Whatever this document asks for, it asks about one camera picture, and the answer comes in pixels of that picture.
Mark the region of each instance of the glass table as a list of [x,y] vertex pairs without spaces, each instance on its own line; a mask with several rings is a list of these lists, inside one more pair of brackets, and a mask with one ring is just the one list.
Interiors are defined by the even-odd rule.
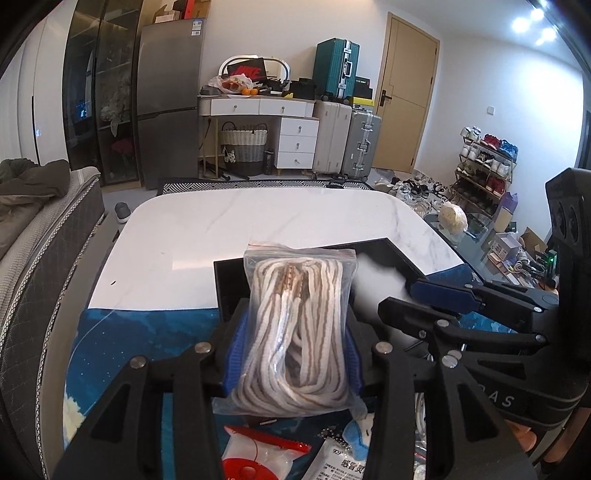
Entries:
[[467,213],[468,230],[457,235],[443,227],[436,213],[425,215],[424,220],[435,230],[458,256],[472,267],[482,280],[510,283],[488,257],[489,245],[496,232],[493,222],[480,213]]

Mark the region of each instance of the rug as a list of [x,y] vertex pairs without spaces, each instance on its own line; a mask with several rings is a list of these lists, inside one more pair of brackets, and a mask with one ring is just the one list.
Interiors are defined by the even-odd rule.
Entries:
[[200,180],[200,179],[163,179],[158,186],[159,195],[169,193],[202,192],[204,190],[225,189],[261,189],[277,187],[304,187],[304,188],[334,188],[334,189],[360,189],[373,190],[373,188],[361,180]]

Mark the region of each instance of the stainless steel refrigerator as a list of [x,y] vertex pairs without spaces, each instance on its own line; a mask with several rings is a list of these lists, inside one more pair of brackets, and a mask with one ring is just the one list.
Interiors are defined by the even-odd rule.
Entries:
[[199,68],[205,20],[144,27],[136,86],[137,152],[144,183],[196,178],[199,170]]

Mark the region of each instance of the cardboard box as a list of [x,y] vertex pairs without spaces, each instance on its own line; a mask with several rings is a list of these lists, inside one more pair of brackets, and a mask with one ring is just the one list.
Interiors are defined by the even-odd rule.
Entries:
[[530,227],[526,227],[525,232],[521,235],[523,244],[525,245],[525,251],[531,255],[531,258],[535,259],[535,253],[544,253],[548,248],[548,245],[537,236]]
[[187,0],[183,18],[207,18],[211,4],[210,0]]
[[174,20],[178,20],[180,16],[181,12],[177,10],[166,10],[162,15],[156,17],[156,22],[154,23],[172,22]]

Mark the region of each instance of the bag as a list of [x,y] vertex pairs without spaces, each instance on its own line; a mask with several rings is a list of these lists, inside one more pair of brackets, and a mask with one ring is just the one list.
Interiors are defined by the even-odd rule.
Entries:
[[210,87],[218,88],[223,93],[234,95],[240,95],[245,88],[251,90],[253,87],[252,80],[243,73],[240,75],[231,75],[225,79],[214,77],[207,84]]
[[301,417],[363,404],[345,361],[355,251],[249,245],[244,267],[251,300],[241,376],[228,398],[215,399],[215,413]]

